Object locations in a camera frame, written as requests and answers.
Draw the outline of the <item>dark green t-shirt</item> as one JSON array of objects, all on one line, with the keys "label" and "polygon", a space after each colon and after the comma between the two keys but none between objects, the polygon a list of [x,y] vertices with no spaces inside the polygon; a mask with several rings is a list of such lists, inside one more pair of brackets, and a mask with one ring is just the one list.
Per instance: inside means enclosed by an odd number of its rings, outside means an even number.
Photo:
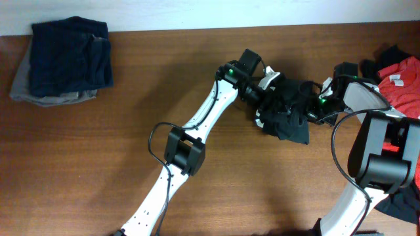
[{"label": "dark green t-shirt", "polygon": [[266,96],[256,110],[255,124],[265,134],[279,140],[308,145],[310,136],[306,109],[310,100],[318,97],[313,87],[322,89],[323,85],[278,77],[271,81],[262,79],[259,86]]}]

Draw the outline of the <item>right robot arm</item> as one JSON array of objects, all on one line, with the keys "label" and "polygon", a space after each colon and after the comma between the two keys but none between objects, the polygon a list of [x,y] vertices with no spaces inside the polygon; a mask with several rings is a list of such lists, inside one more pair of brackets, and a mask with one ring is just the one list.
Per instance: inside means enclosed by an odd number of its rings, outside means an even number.
[{"label": "right robot arm", "polygon": [[394,109],[372,79],[359,77],[358,65],[343,62],[333,77],[310,94],[305,114],[311,123],[333,126],[332,158],[337,159],[335,138],[351,117],[361,122],[347,169],[339,167],[347,185],[331,211],[318,219],[313,235],[355,235],[366,216],[382,200],[414,177],[419,155],[419,120]]}]

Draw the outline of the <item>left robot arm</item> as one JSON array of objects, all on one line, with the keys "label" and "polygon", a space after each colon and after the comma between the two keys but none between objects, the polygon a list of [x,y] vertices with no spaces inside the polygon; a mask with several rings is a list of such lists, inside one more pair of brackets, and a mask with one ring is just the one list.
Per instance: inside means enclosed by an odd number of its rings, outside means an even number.
[{"label": "left robot arm", "polygon": [[252,50],[245,50],[239,60],[220,66],[214,84],[199,110],[183,126],[171,124],[161,173],[136,212],[116,231],[116,235],[158,235],[173,195],[195,175],[205,159],[205,143],[211,129],[226,108],[236,98],[250,106],[258,106],[266,93],[280,78],[280,73],[263,67],[258,84],[252,78],[262,58]]}]

